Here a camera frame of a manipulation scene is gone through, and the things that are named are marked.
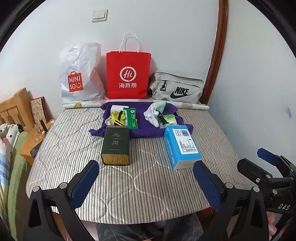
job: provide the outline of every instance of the metal screw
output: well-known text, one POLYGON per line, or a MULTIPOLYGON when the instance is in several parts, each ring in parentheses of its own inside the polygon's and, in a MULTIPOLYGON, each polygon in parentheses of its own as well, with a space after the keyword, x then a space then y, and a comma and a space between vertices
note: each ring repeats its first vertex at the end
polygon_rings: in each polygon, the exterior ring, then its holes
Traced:
POLYGON ((61 183, 61 184, 59 185, 59 187, 60 187, 60 189, 64 189, 64 188, 67 187, 67 183, 61 183))
POLYGON ((260 191, 259 187, 253 187, 253 190, 254 190, 255 192, 259 192, 259 191, 260 191))
POLYGON ((232 185, 232 183, 226 183, 226 184, 225 184, 225 186, 226 186, 228 189, 231 189, 231 188, 233 188, 233 185, 232 185))
POLYGON ((38 186, 35 186, 34 188, 33 188, 33 192, 37 192, 39 190, 39 187, 38 186))

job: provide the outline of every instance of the bag zipper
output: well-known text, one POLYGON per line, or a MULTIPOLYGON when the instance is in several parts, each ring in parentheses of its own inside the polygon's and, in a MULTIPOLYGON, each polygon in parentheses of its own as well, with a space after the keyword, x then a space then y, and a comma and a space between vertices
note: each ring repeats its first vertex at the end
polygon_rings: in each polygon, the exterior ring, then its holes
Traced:
POLYGON ((149 76, 149 78, 150 78, 152 75, 156 74, 156 73, 164 73, 164 74, 169 74, 169 75, 172 75, 172 76, 181 77, 181 78, 186 78, 186 79, 191 79, 191 80, 200 80, 200 79, 197 79, 197 78, 191 78, 191 77, 186 77, 186 76, 182 76, 182 75, 176 75, 176 74, 171 74, 171 73, 161 72, 161 71, 158 71, 158 72, 154 72, 154 73, 152 73, 152 74, 149 76))
POLYGON ((178 82, 178 81, 173 81, 173 80, 161 80, 161 81, 164 81, 165 83, 167 82, 167 81, 170 81, 170 82, 175 82, 175 83, 179 83, 179 84, 182 84, 182 85, 190 85, 190 84, 184 84, 184 83, 180 83, 180 82, 178 82))

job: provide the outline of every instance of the green blanket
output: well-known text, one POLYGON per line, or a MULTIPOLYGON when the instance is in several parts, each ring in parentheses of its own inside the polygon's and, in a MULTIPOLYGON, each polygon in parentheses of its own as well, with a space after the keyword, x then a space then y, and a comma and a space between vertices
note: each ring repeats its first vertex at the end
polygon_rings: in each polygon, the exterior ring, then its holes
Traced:
POLYGON ((26 183, 31 165, 20 155, 28 132, 21 132, 10 159, 10 178, 7 200, 8 225, 12 237, 22 240, 27 206, 29 199, 26 194, 26 183))

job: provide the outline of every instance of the barcode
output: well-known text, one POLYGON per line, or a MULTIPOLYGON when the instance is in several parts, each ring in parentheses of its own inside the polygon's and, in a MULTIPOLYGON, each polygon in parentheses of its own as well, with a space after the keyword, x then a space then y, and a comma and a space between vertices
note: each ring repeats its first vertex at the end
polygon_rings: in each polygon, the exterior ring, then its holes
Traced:
POLYGON ((185 137, 188 137, 189 136, 189 133, 187 130, 183 130, 182 131, 182 135, 185 136, 185 137))

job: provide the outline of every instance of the wooden nightstand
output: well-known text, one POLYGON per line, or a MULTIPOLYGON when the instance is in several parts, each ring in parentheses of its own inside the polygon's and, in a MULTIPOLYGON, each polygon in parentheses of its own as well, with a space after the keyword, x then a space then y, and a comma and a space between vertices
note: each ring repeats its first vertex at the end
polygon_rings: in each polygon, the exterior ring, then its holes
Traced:
MULTIPOLYGON (((46 128, 49 129, 51 127, 51 121, 53 121, 54 119, 51 119, 48 123, 45 124, 46 128)), ((38 133, 35 128, 32 128, 30 130, 29 136, 26 139, 24 146, 22 148, 22 150, 20 151, 20 155, 23 156, 26 161, 30 164, 33 165, 34 162, 34 158, 31 156, 30 151, 37 146, 41 141, 43 141, 44 139, 44 135, 38 133), (39 141, 37 143, 34 143, 35 138, 38 138, 39 141)))

